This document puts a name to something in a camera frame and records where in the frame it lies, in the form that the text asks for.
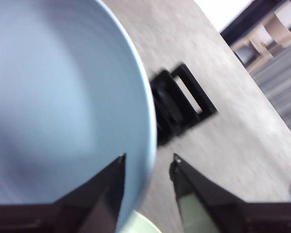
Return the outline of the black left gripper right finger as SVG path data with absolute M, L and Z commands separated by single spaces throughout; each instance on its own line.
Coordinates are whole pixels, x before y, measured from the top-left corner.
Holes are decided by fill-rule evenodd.
M 291 233 L 291 202 L 246 202 L 176 153 L 169 175 L 186 233 Z

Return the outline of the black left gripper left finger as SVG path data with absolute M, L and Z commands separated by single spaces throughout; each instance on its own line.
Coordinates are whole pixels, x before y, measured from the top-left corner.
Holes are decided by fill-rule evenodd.
M 125 176 L 122 154 L 55 202 L 0 204 L 0 233 L 114 233 Z

